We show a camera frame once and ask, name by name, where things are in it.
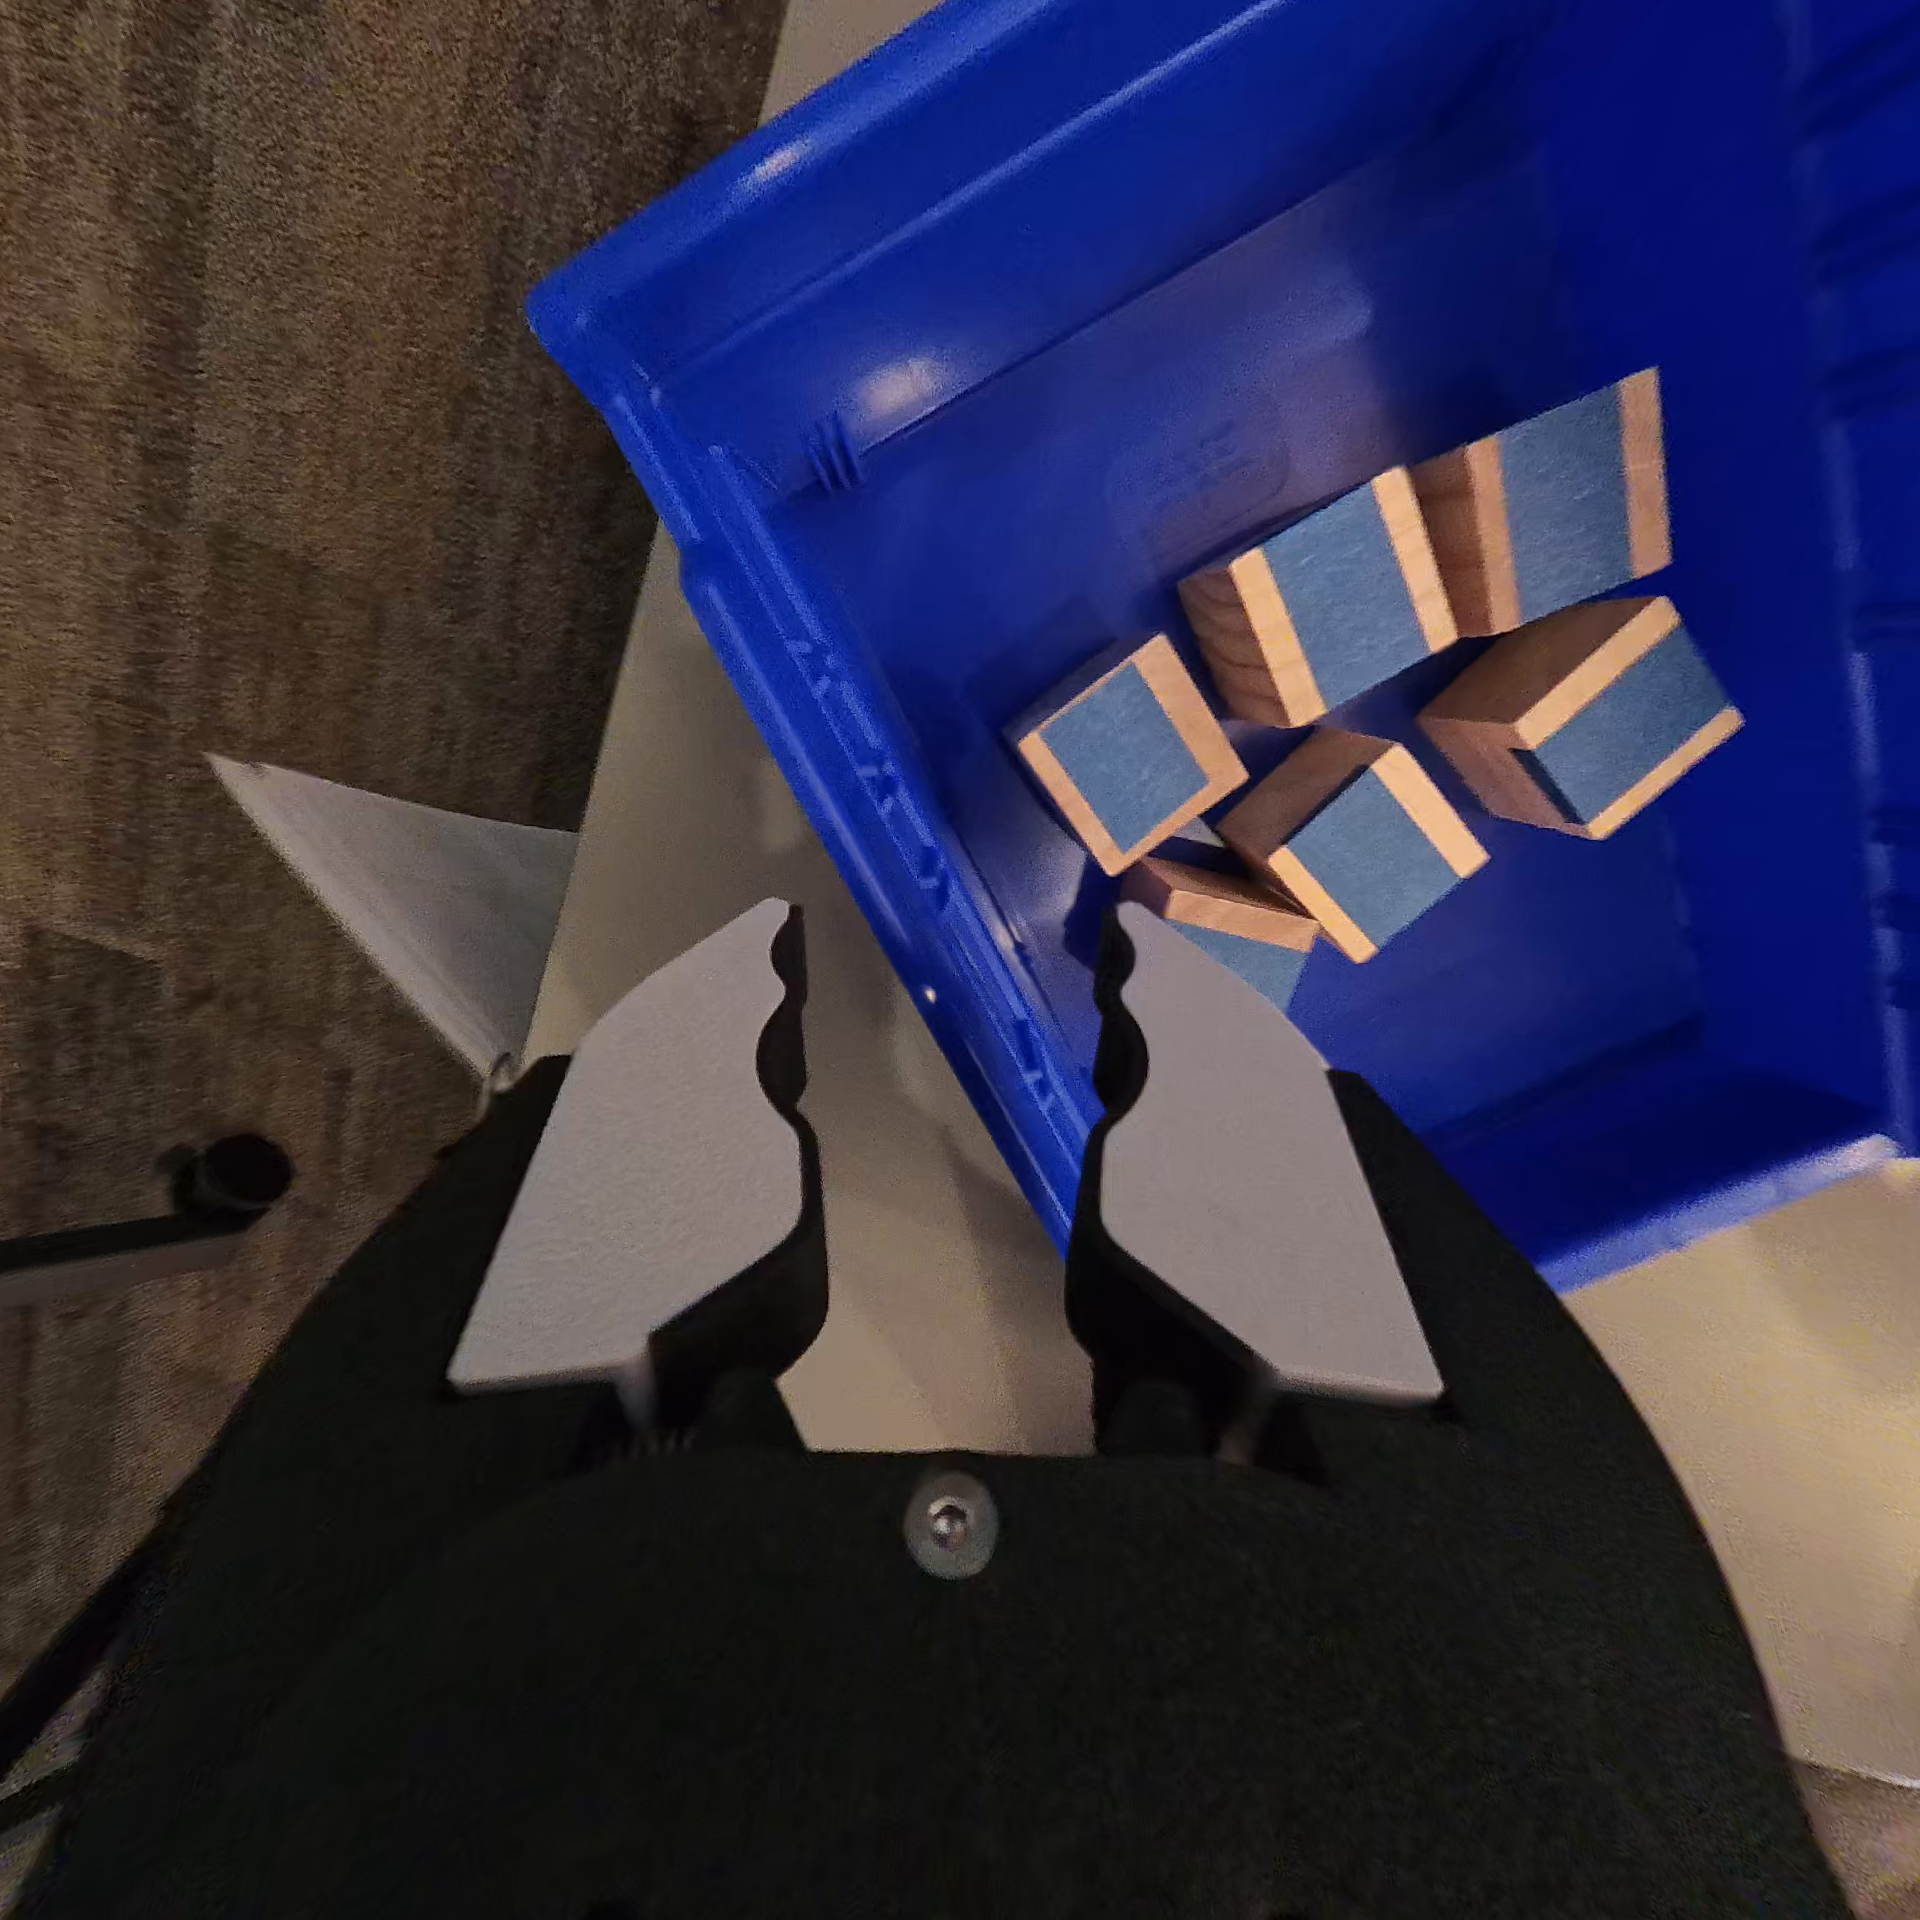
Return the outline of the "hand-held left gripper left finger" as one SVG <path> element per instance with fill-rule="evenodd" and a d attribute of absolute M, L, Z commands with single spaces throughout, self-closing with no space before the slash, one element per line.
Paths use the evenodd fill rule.
<path fill-rule="evenodd" d="M 826 1328 L 819 1138 L 802 1114 L 807 947 L 762 901 L 649 973 L 572 1052 L 447 1381 L 459 1396 L 606 1385 L 695 1426 Z"/>

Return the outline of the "pile of blue-taped cubes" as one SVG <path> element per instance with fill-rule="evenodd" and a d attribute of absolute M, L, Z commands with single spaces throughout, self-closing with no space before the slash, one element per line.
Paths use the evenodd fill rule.
<path fill-rule="evenodd" d="M 1334 716 L 1482 641 L 1415 716 L 1492 821 L 1598 843 L 1744 727 L 1666 595 L 1665 379 L 1634 370 L 1380 471 L 1179 581 L 1168 636 L 1092 657 L 1006 731 L 1121 901 L 1278 1008 L 1490 860 L 1392 736 Z"/>

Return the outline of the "black chair base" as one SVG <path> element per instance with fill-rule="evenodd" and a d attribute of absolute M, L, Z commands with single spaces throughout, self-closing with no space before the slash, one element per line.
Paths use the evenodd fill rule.
<path fill-rule="evenodd" d="M 6 1303 L 194 1273 L 232 1258 L 291 1188 L 296 1165 L 270 1138 L 227 1136 L 185 1153 L 163 1217 L 41 1233 L 3 1244 Z"/>

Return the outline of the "blue plastic bin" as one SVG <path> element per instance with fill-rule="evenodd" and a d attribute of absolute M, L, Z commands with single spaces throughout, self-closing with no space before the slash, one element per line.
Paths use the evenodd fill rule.
<path fill-rule="evenodd" d="M 1099 879 L 1006 731 L 1386 469 L 1665 379 L 1739 733 L 1290 1016 L 1560 1287 L 1915 1160 L 1915 5 L 942 5 L 547 276 L 542 347 L 1065 1244 Z"/>

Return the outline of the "grey metal panel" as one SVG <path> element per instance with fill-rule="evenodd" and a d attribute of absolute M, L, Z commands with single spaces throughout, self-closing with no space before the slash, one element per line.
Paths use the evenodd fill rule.
<path fill-rule="evenodd" d="M 534 1029 L 578 835 L 252 760 L 211 773 L 350 944 L 482 1084 Z"/>

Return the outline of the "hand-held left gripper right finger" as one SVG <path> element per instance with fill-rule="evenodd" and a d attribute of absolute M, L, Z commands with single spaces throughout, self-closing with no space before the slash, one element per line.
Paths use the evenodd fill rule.
<path fill-rule="evenodd" d="M 1324 1056 L 1140 904 L 1095 969 L 1065 1258 L 1099 1449 L 1218 1449 L 1282 1396 L 1434 1409 L 1442 1375 Z"/>

